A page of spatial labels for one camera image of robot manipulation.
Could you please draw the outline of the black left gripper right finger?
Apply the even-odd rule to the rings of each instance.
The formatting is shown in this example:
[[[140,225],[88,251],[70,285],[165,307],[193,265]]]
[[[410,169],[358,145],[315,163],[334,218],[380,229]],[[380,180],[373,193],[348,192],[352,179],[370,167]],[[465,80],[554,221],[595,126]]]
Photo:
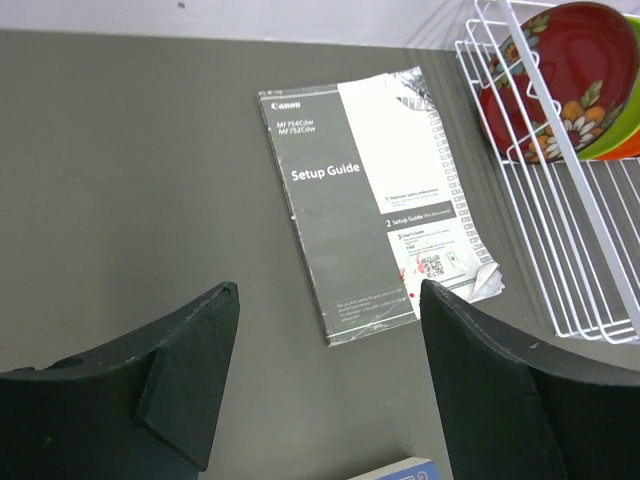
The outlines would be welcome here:
[[[639,373],[564,350],[421,284],[456,479],[636,479]]]

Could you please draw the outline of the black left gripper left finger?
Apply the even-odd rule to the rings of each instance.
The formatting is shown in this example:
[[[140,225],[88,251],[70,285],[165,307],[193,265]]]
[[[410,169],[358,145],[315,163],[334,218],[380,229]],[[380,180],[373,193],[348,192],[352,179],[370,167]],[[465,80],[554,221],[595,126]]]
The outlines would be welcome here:
[[[5,479],[195,479],[209,465],[239,321],[223,282],[43,368],[1,376]]]

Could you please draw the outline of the lime green plate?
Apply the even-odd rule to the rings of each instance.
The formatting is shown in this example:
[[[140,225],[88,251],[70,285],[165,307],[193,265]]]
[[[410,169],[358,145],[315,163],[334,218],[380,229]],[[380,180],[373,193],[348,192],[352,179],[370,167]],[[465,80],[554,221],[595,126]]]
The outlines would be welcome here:
[[[581,159],[597,158],[639,129],[639,22],[603,4],[582,2],[563,29],[563,107]]]

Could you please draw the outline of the red floral plate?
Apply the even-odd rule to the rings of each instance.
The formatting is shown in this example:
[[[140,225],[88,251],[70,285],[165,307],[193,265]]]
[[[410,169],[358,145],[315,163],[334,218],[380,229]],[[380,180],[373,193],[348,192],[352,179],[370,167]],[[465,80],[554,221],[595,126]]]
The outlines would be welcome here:
[[[612,158],[639,130],[639,21],[595,2],[557,6],[521,26],[581,160]],[[500,155],[528,163],[562,153],[512,38],[488,62],[480,104]]]

